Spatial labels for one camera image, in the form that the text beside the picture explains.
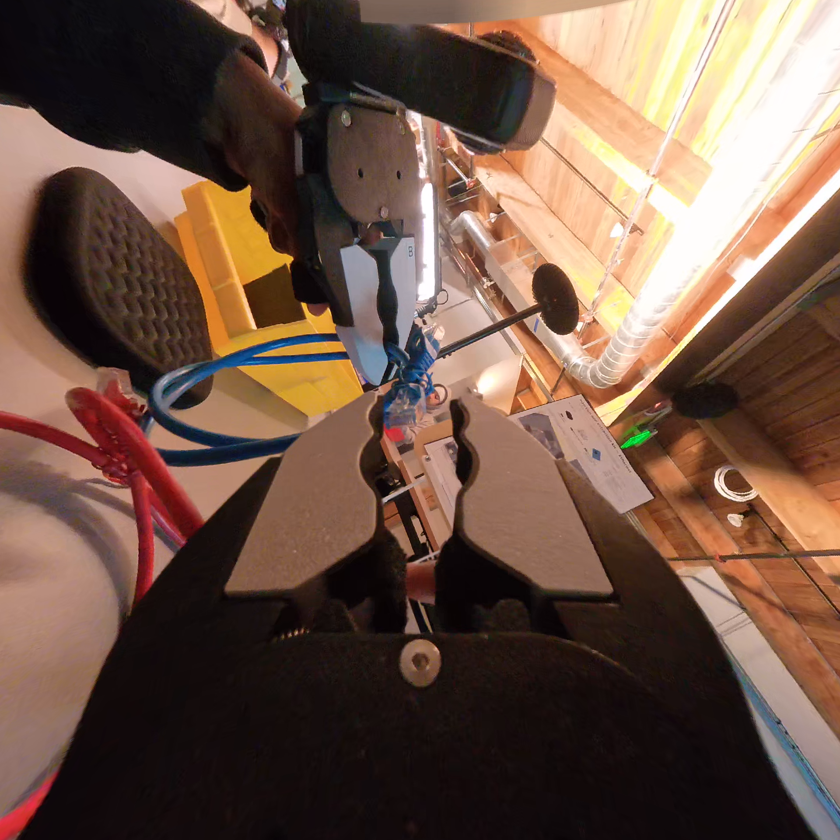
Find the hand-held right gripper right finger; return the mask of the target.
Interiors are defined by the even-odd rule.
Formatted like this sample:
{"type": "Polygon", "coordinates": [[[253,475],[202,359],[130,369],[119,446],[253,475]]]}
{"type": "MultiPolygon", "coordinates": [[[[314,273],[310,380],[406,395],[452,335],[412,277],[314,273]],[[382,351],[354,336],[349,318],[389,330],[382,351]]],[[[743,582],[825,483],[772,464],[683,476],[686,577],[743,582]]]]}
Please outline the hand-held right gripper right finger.
{"type": "Polygon", "coordinates": [[[470,548],[552,599],[607,601],[612,583],[558,469],[520,425],[474,396],[453,405],[469,456],[455,532],[470,548]]]}

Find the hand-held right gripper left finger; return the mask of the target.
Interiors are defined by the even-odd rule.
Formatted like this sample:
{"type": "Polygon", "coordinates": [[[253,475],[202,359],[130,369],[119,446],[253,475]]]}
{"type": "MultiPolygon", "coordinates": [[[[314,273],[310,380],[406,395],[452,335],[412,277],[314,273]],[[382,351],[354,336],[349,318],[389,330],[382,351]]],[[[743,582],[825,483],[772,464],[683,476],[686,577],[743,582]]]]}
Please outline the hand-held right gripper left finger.
{"type": "Polygon", "coordinates": [[[371,462],[382,454],[382,398],[363,394],[282,456],[226,583],[234,597],[320,599],[333,572],[384,528],[371,462]]]}

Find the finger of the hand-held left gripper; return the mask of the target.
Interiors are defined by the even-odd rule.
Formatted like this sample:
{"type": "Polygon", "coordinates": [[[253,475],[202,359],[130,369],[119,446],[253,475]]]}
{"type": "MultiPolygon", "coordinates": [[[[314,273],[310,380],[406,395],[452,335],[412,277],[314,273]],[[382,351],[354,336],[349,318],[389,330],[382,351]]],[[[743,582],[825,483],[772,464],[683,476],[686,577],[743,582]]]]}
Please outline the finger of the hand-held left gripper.
{"type": "Polygon", "coordinates": [[[340,256],[353,323],[349,327],[338,325],[336,333],[360,377],[367,384],[381,385],[389,360],[378,309],[378,267],[375,258],[359,245],[342,248],[340,256]]]}
{"type": "Polygon", "coordinates": [[[414,237],[384,240],[384,335],[389,344],[407,344],[417,303],[414,237]]]}

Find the yellow plastic bin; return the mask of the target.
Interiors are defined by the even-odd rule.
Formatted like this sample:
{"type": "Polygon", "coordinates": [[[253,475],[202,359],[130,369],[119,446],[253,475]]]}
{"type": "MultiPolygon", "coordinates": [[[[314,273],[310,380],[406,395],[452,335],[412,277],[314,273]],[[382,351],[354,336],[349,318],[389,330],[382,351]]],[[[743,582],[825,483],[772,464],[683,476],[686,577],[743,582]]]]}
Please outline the yellow plastic bin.
{"type": "MultiPolygon", "coordinates": [[[[250,190],[210,181],[182,191],[175,219],[185,261],[201,291],[213,351],[227,356],[255,344],[334,332],[291,288],[291,258],[276,252],[250,212],[250,190]]],[[[245,366],[240,371],[308,417],[340,409],[362,394],[348,360],[245,366]]]]}

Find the person's left forearm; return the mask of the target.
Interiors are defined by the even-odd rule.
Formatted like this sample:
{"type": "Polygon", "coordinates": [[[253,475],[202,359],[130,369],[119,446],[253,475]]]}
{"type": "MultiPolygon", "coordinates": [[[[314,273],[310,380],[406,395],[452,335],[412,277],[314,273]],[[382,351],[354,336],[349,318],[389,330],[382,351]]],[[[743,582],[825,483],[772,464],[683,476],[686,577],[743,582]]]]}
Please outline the person's left forearm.
{"type": "Polygon", "coordinates": [[[217,76],[248,34],[194,2],[2,2],[2,97],[107,151],[144,151],[237,192],[244,177],[212,140],[217,76]]]}

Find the person's left hand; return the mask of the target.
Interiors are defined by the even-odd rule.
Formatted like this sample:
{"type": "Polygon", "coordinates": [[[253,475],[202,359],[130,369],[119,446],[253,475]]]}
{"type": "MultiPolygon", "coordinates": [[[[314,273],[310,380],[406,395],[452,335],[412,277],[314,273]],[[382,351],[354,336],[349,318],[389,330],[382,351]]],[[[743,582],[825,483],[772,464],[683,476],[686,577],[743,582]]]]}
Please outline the person's left hand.
{"type": "Polygon", "coordinates": [[[227,166],[250,186],[272,247],[302,262],[295,164],[295,124],[301,113],[246,53],[219,68],[206,135],[227,166]]]}

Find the printed instruction poster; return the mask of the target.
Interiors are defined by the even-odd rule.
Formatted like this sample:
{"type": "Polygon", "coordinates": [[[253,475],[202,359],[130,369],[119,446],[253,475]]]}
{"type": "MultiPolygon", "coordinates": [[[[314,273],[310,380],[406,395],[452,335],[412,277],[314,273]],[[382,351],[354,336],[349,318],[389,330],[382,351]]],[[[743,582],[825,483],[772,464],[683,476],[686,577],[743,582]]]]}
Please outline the printed instruction poster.
{"type": "Polygon", "coordinates": [[[566,460],[618,513],[653,500],[654,495],[584,396],[573,395],[512,414],[510,420],[553,457],[566,460]]]}

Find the black disc on pole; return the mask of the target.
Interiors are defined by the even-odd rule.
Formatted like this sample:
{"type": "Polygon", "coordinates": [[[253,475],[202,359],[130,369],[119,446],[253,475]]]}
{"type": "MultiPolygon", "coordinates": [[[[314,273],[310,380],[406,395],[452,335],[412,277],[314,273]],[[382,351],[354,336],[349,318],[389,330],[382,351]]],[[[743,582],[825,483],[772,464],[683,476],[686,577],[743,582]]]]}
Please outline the black disc on pole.
{"type": "Polygon", "coordinates": [[[532,306],[444,346],[437,353],[437,358],[446,358],[531,316],[538,316],[556,335],[564,336],[574,331],[579,321],[579,302],[574,285],[561,268],[550,263],[543,263],[537,268],[532,275],[532,294],[535,298],[532,306]]]}

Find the black round ceiling disc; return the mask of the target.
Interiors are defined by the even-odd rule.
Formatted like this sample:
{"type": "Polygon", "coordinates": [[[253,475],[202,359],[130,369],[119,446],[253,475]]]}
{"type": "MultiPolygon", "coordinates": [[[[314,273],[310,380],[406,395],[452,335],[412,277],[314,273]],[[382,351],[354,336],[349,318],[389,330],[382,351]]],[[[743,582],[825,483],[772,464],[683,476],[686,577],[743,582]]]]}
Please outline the black round ceiling disc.
{"type": "Polygon", "coordinates": [[[732,386],[708,381],[677,390],[670,401],[677,414],[694,421],[724,417],[740,402],[732,386]]]}

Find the silver ventilation duct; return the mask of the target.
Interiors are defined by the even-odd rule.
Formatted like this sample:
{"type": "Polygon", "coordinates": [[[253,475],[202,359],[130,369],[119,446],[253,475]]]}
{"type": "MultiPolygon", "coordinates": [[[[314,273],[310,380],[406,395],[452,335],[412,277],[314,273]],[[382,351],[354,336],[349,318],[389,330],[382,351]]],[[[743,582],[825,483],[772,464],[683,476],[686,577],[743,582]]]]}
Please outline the silver ventilation duct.
{"type": "MultiPolygon", "coordinates": [[[[522,259],[514,259],[510,268],[502,265],[502,244],[493,238],[479,215],[464,211],[449,222],[448,231],[455,237],[471,240],[483,256],[490,278],[511,303],[522,307],[534,303],[532,271],[522,259]]],[[[597,358],[590,356],[572,335],[554,334],[544,318],[537,335],[574,379],[596,389],[606,389],[624,379],[675,305],[675,293],[660,289],[641,292],[597,358]]]]}

